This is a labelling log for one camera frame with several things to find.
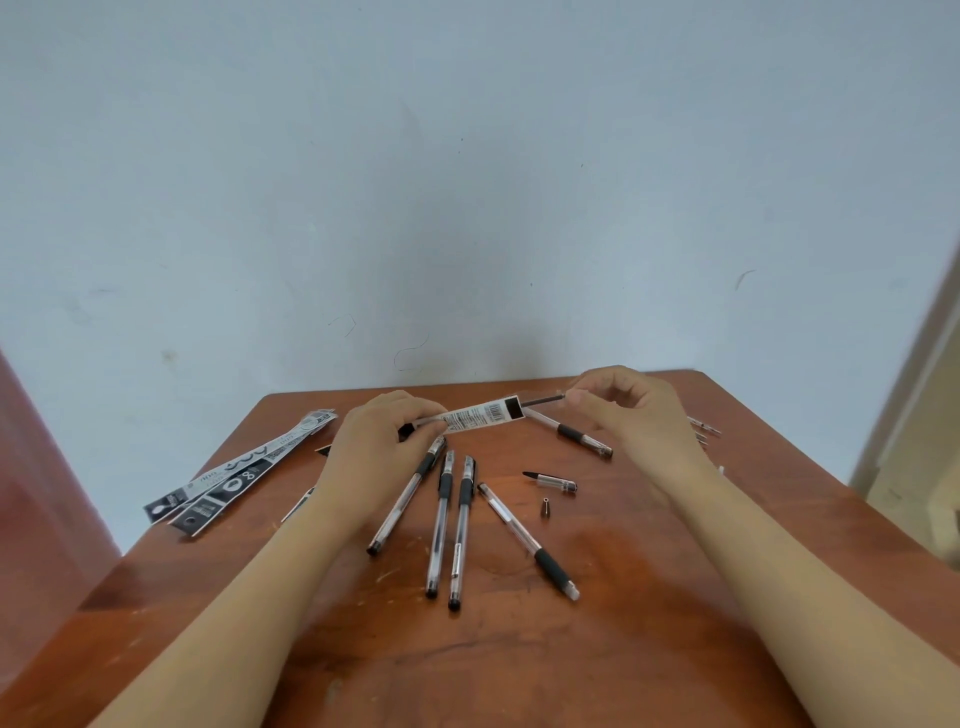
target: person's left hand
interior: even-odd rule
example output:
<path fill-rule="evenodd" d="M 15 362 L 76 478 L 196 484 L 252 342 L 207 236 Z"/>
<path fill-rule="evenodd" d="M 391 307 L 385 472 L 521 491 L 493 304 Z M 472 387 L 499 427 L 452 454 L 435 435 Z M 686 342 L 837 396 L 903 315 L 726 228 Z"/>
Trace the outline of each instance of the person's left hand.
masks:
<path fill-rule="evenodd" d="M 446 431 L 446 422 L 428 423 L 404 443 L 396 431 L 445 411 L 441 404 L 402 390 L 350 410 L 333 440 L 314 497 L 322 496 L 350 532 L 359 528 L 385 500 L 398 495 L 430 444 Z"/>

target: person's left arm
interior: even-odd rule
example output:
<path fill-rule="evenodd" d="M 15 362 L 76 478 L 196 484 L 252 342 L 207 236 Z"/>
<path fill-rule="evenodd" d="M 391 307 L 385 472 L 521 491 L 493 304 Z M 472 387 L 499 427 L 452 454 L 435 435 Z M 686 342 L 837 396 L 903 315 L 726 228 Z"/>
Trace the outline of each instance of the person's left arm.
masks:
<path fill-rule="evenodd" d="M 396 431 L 443 411 L 406 392 L 351 411 L 313 496 L 91 725 L 260 725 L 333 559 L 406 483 L 446 423 L 425 425 L 405 443 Z"/>

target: white wall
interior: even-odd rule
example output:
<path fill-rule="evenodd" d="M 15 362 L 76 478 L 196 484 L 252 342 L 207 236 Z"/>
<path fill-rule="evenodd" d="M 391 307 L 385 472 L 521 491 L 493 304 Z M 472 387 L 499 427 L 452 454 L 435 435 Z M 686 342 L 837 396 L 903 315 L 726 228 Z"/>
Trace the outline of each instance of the white wall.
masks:
<path fill-rule="evenodd" d="M 960 231 L 948 2 L 16 5 L 0 345 L 124 549 L 277 390 L 696 367 L 845 478 Z"/>

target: brown tabletop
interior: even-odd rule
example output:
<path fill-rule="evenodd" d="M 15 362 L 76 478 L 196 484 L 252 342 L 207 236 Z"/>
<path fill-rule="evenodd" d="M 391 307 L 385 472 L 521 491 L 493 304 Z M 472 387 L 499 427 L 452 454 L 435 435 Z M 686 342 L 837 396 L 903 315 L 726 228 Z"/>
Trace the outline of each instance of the brown tabletop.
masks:
<path fill-rule="evenodd" d="M 707 376 L 661 376 L 689 414 L 723 431 L 710 438 L 708 454 L 734 483 L 856 588 L 960 662 L 960 579 Z M 454 408 L 563 383 L 410 391 Z M 270 395 L 208 465 L 266 442 L 308 410 L 335 407 L 343 415 L 380 391 Z M 0 696 L 0 725 L 82 726 L 94 718 L 271 537 L 316 480 L 324 458 L 314 448 L 334 431 L 300 446 L 196 541 L 166 525 L 151 528 Z M 594 434 L 617 447 L 610 435 Z M 481 497 L 470 517 L 463 610 L 446 608 L 456 505 L 441 598 L 426 600 L 434 471 L 377 557 L 364 549 L 385 513 L 334 563 L 266 725 L 809 725 L 717 572 L 622 453 L 604 462 L 532 421 L 453 435 L 450 443 L 457 479 L 463 456 L 475 457 L 479 479 L 564 566 L 580 601 L 544 579 Z M 523 470 L 570 477 L 580 491 L 544 491 Z M 553 506 L 546 522 L 544 495 Z"/>

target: person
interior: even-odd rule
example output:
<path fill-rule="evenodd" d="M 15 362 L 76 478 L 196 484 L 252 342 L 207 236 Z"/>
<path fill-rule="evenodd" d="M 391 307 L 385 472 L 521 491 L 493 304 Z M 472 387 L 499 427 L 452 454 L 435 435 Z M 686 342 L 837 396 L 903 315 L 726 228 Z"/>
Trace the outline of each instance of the person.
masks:
<path fill-rule="evenodd" d="M 960 667 L 724 478 L 697 444 L 668 383 L 625 367 L 591 370 L 571 383 L 566 405 L 617 437 L 655 484 L 726 580 L 814 723 L 960 725 Z M 443 411 L 397 391 L 347 414 L 298 516 L 92 725 L 259 725 L 337 552 L 396 496 L 445 425 L 425 425 L 403 443 L 397 429 Z"/>

